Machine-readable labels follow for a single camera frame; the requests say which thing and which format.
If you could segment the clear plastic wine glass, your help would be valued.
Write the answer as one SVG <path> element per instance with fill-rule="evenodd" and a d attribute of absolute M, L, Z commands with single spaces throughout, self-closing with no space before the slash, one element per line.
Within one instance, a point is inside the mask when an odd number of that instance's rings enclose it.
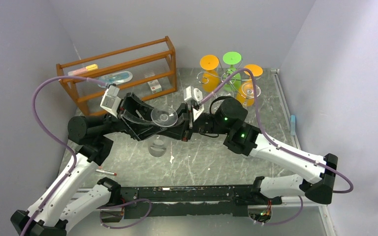
<path fill-rule="evenodd" d="M 178 121 L 178 115 L 171 106 L 162 105 L 151 111 L 151 119 L 154 125 L 161 131 L 171 128 Z M 149 138 L 148 151 L 153 157 L 162 157 L 170 146 L 170 138 L 161 135 L 159 132 Z"/>
<path fill-rule="evenodd" d="M 261 95 L 261 88 L 256 86 L 257 95 L 254 95 L 253 83 L 247 81 L 241 84 L 238 89 L 237 100 L 245 107 L 252 106 L 255 102 L 255 99 Z"/>

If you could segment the orange plastic goblet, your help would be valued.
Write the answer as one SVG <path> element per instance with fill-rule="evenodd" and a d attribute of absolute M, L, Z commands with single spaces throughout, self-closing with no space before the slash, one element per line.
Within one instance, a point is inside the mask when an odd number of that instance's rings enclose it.
<path fill-rule="evenodd" d="M 206 92 L 212 92 L 220 83 L 217 73 L 219 63 L 219 59 L 214 55 L 205 55 L 200 59 L 200 67 L 204 70 L 201 84 Z"/>
<path fill-rule="evenodd" d="M 256 86 L 257 96 L 254 96 L 252 79 L 254 78 L 254 80 L 257 81 L 263 74 L 263 69 L 256 64 L 247 64 L 244 66 L 244 68 L 250 70 L 253 74 L 253 77 L 250 76 L 250 74 L 247 71 L 244 71 L 247 77 L 245 77 L 244 80 L 241 82 L 241 85 L 237 90 L 236 99 L 244 107 L 250 107 L 255 102 L 254 98 L 258 98 L 258 96 L 260 96 L 261 94 L 259 86 Z"/>

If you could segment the green plastic goblet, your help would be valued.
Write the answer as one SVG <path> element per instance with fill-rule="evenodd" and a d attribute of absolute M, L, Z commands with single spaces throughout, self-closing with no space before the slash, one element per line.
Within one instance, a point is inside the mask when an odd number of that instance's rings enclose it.
<path fill-rule="evenodd" d="M 230 52 L 225 53 L 222 59 L 223 59 L 223 62 L 229 66 L 228 69 L 224 72 L 225 78 L 233 74 L 238 69 L 238 67 L 240 66 L 242 62 L 241 54 L 236 51 L 230 51 Z M 234 75 L 232 79 L 225 85 L 231 85 L 233 88 L 233 91 L 237 91 L 241 85 L 241 75 L 240 74 Z"/>

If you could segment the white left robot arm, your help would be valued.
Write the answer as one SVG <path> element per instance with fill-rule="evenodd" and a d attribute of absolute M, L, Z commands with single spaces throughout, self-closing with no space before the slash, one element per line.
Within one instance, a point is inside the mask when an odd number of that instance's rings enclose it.
<path fill-rule="evenodd" d="M 72 197 L 82 183 L 110 154 L 113 141 L 107 134 L 123 132 L 141 141 L 162 131 L 153 119 L 155 108 L 132 93 L 114 98 L 111 112 L 102 116 L 75 116 L 68 122 L 70 140 L 80 146 L 72 151 L 63 172 L 27 210 L 17 210 L 11 223 L 21 236 L 65 236 L 79 221 L 97 208 L 123 208 L 121 185 L 102 178 L 90 192 Z"/>

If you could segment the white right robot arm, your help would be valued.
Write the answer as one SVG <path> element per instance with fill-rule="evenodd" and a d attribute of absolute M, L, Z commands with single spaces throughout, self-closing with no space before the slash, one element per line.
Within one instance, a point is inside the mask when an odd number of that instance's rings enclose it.
<path fill-rule="evenodd" d="M 199 106 L 183 103 L 175 111 L 165 106 L 154 108 L 152 121 L 163 128 L 161 135 L 188 141 L 193 133 L 224 135 L 224 146 L 235 154 L 262 158 L 287 168 L 293 174 L 284 177 L 257 177 L 251 198 L 257 204 L 282 196 L 305 196 L 328 205 L 334 194 L 338 158 L 310 154 L 269 136 L 262 128 L 245 122 L 248 111 L 233 97 L 221 97 L 216 112 L 199 112 Z"/>

